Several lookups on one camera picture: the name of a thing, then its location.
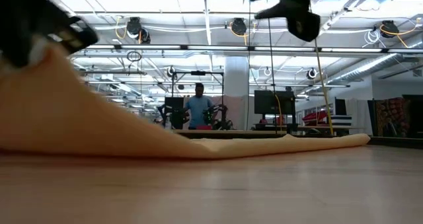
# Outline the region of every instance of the blue shirt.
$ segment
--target blue shirt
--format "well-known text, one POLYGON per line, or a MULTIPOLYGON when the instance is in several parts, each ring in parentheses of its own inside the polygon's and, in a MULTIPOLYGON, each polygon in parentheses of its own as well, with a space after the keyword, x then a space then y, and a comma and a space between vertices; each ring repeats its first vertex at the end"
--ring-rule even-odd
POLYGON ((185 108, 191 110, 190 128, 207 125, 204 122, 203 112, 211 106, 213 106, 212 101, 206 96, 201 98, 193 96, 186 102, 185 108))

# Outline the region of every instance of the man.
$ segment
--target man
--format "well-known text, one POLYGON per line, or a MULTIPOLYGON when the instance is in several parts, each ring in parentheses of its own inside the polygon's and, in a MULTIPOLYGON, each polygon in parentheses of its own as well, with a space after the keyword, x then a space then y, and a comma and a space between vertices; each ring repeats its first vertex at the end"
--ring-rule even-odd
POLYGON ((210 98, 203 96, 204 85, 196 83, 196 96, 193 96, 185 104, 185 110, 191 110, 190 130, 197 129, 198 126, 207 125, 204 122, 203 112, 213 106, 210 98))

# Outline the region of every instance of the computer monitor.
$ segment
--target computer monitor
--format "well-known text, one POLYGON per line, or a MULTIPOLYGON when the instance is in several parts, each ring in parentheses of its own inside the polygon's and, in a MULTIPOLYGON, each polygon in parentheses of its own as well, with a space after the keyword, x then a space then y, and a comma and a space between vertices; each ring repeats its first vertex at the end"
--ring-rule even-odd
POLYGON ((181 97, 166 97, 165 98, 165 114, 173 110, 182 110, 184 108, 184 98, 181 97))
POLYGON ((295 95, 293 92, 276 91, 276 96, 280 101, 281 112, 273 91, 254 91, 254 113, 295 114, 295 95))

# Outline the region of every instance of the metal frame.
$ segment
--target metal frame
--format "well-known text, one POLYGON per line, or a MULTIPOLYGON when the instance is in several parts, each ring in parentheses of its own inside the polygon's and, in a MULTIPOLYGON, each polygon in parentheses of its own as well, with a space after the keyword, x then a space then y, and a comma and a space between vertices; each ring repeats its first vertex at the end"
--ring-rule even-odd
POLYGON ((191 72, 177 72, 177 71, 175 71, 175 72, 173 72, 172 73, 172 97, 173 97, 173 94, 174 94, 174 85, 181 79, 181 78, 183 78, 186 74, 190 74, 190 75, 196 75, 195 73, 196 72, 201 72, 201 73, 203 73, 204 75, 212 75, 212 77, 215 77, 214 75, 221 75, 222 76, 222 82, 220 83, 216 78, 216 81, 218 81, 220 84, 221 84, 221 86, 222 86, 222 104, 225 104, 224 103, 224 91, 225 91, 225 73, 224 72, 206 72, 206 71, 191 71, 191 72), (182 75, 177 81, 175 81, 175 77, 176 77, 176 75, 182 75))

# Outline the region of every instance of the beige cloth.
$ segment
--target beige cloth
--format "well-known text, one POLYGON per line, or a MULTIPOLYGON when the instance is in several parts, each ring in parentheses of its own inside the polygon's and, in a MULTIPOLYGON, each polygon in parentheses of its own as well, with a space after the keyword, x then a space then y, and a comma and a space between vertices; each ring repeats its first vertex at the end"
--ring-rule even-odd
POLYGON ((65 53, 0 79, 0 149, 51 154, 223 159, 365 145, 367 135, 334 139, 190 141, 105 102, 80 83, 65 53))

